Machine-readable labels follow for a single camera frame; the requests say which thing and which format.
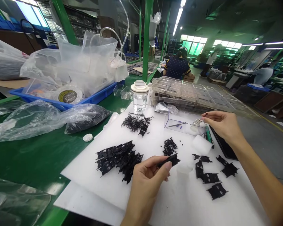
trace white cup lid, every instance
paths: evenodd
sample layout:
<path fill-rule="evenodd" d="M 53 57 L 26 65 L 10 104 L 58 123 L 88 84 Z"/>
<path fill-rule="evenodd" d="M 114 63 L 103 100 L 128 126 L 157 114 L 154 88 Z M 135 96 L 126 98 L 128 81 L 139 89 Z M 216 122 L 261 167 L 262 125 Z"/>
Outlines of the white cup lid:
<path fill-rule="evenodd" d="M 149 91 L 149 86 L 143 80 L 136 80 L 134 84 L 131 85 L 131 90 L 137 93 L 146 93 Z"/>

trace dark hair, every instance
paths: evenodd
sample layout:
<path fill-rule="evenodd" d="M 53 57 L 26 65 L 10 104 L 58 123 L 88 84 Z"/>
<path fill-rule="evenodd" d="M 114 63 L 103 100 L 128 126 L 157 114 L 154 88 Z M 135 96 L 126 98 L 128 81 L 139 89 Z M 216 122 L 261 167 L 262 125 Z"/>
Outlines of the dark hair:
<path fill-rule="evenodd" d="M 183 49 L 178 50 L 176 57 L 180 58 L 182 56 L 182 58 L 187 59 L 186 57 L 186 51 Z"/>

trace polka dot shirt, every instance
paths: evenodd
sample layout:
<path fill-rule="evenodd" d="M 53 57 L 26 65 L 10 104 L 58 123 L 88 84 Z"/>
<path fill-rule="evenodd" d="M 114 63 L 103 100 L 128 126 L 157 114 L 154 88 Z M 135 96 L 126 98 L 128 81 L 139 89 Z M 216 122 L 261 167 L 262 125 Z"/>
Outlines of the polka dot shirt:
<path fill-rule="evenodd" d="M 176 79 L 182 79 L 183 74 L 188 74 L 191 72 L 189 62 L 178 57 L 171 57 L 168 59 L 164 69 L 167 71 L 167 77 Z"/>

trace clear acrylic box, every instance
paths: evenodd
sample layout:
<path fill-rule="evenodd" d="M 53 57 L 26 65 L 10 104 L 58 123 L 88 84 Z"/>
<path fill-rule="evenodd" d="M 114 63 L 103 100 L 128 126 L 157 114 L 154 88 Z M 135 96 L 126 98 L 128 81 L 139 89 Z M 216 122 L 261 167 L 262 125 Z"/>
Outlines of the clear acrylic box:
<path fill-rule="evenodd" d="M 123 100 L 129 100 L 132 97 L 131 87 L 126 86 L 120 93 Z"/>
<path fill-rule="evenodd" d="M 208 127 L 205 123 L 195 124 L 200 118 L 200 115 L 189 114 L 182 111 L 178 111 L 177 115 L 174 115 L 169 111 L 164 119 L 164 127 L 192 136 L 203 136 L 204 133 L 208 131 Z"/>
<path fill-rule="evenodd" d="M 122 92 L 123 88 L 123 84 L 117 84 L 113 90 L 114 96 L 120 96 L 120 93 Z"/>

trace water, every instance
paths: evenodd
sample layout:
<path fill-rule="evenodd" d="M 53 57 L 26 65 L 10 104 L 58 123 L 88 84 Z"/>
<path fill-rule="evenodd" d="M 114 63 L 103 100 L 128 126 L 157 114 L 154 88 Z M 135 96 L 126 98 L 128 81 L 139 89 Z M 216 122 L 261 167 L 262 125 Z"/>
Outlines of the water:
<path fill-rule="evenodd" d="M 147 97 L 146 94 L 133 94 L 133 108 L 135 111 L 142 112 L 146 109 Z"/>

